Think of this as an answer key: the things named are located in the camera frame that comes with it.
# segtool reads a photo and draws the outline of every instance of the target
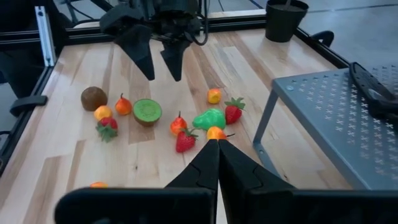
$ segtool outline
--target orange fruit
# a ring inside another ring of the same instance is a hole
[[[213,126],[207,130],[207,140],[210,139],[227,139],[230,136],[233,136],[235,134],[230,134],[230,135],[225,135],[223,130],[217,126]]]
[[[95,182],[90,184],[90,187],[94,187],[94,188],[106,188],[108,187],[107,184],[105,184],[104,182]]]
[[[170,131],[177,136],[184,128],[187,128],[187,122],[181,117],[180,111],[178,117],[170,124]]]
[[[112,110],[107,106],[100,106],[94,111],[94,117],[97,121],[101,121],[103,118],[112,117]]]
[[[128,99],[123,97],[123,93],[122,93],[120,95],[120,99],[118,100],[118,102],[116,103],[114,108],[120,115],[127,115],[127,114],[131,113],[132,105]]]
[[[221,90],[217,88],[207,91],[207,101],[211,104],[219,103],[221,100]]]

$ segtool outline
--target toy fruit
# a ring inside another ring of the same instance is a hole
[[[212,104],[219,103],[221,100],[221,91],[220,89],[213,88],[207,91],[207,101]]]
[[[195,130],[189,130],[183,128],[182,131],[177,135],[177,143],[175,145],[175,150],[177,152],[185,152],[195,146],[195,141],[197,140],[197,135],[192,134]]]
[[[244,103],[241,101],[243,98],[239,97],[235,100],[233,97],[230,102],[225,102],[227,107],[225,108],[225,120],[226,124],[233,124],[242,116],[242,110],[244,108]]]
[[[110,142],[112,138],[118,135],[118,124],[113,118],[103,118],[98,122],[97,131],[102,138],[102,141]]]
[[[95,182],[95,183],[90,184],[90,187],[93,187],[93,188],[106,188],[106,187],[108,187],[108,185],[105,184],[104,182]]]
[[[204,129],[206,131],[213,126],[224,129],[224,113],[219,109],[208,109],[203,114],[197,116],[193,120],[192,124],[195,128]]]
[[[141,99],[134,103],[132,113],[141,125],[153,126],[162,116],[162,108],[154,100]]]
[[[170,131],[176,136],[184,128],[187,128],[187,122],[181,117],[180,111],[178,112],[178,117],[170,124]]]
[[[94,117],[97,121],[101,121],[103,118],[112,117],[112,110],[107,106],[100,106],[94,111]]]
[[[223,130],[219,127],[211,127],[209,130],[207,130],[207,140],[210,139],[226,139],[228,137],[231,137],[235,134],[230,134],[230,135],[225,135]]]
[[[87,111],[94,111],[108,103],[108,97],[106,97],[105,92],[96,86],[85,89],[81,93],[80,100],[83,108]]]
[[[120,115],[127,115],[131,113],[132,110],[130,101],[123,97],[123,93],[120,95],[120,99],[118,100],[114,108]]]

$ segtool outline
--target strawberry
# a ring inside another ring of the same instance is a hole
[[[225,102],[227,106],[225,108],[226,124],[233,124],[242,116],[242,110],[245,106],[245,104],[241,102],[242,100],[243,98],[241,97],[236,100],[232,97],[231,101]]]
[[[175,150],[177,152],[185,152],[195,146],[195,141],[197,140],[197,135],[192,134],[194,129],[189,130],[187,128],[182,128],[181,132],[177,135],[177,143],[175,145]]]
[[[118,124],[113,118],[103,118],[98,122],[97,131],[101,136],[102,140],[109,142],[112,138],[118,135]]]

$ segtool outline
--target orange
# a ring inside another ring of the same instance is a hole
[[[112,117],[112,110],[107,106],[100,106],[94,111],[94,117],[97,121],[101,121],[103,118]]]
[[[219,103],[221,100],[221,91],[220,89],[213,88],[207,91],[207,101],[211,104]]]
[[[108,187],[107,184],[105,184],[104,182],[95,182],[90,184],[90,187],[94,187],[94,188],[106,188]]]

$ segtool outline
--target wood plank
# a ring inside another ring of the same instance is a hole
[[[162,60],[160,42],[150,43],[156,75],[151,82],[117,45],[65,47],[44,90],[49,102],[33,112],[0,179],[0,220],[51,223],[49,214],[64,193],[96,181],[113,187],[164,187],[206,143],[205,132],[197,131],[199,139],[191,151],[175,152],[169,125],[178,112],[191,126],[194,117],[208,108],[223,110],[224,100],[231,97],[244,97],[246,111],[238,123],[226,128],[227,133],[236,133],[229,140],[260,162],[251,141],[271,80],[335,69],[297,38],[277,44],[265,39],[264,32],[210,34],[205,46],[193,44],[185,51],[180,82],[174,81]],[[161,105],[162,117],[154,127],[145,128],[131,115],[119,116],[114,111],[119,136],[101,142],[93,113],[80,103],[81,92],[93,85],[105,89],[112,108],[121,93],[132,102],[152,98]],[[209,88],[221,88],[223,102],[209,105]],[[277,104],[262,143],[291,184],[312,189],[349,188],[282,103]],[[44,192],[42,186],[49,190]],[[218,223],[226,223],[220,201],[218,214]]]

